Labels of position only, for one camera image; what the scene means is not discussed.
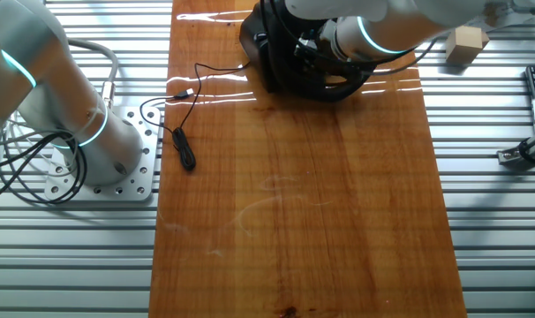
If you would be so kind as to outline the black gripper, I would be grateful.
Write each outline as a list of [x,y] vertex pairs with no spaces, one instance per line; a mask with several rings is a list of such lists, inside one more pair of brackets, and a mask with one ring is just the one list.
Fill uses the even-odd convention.
[[337,56],[332,49],[335,26],[321,26],[319,28],[302,31],[298,37],[298,44],[294,56],[303,59],[324,57],[336,61]]

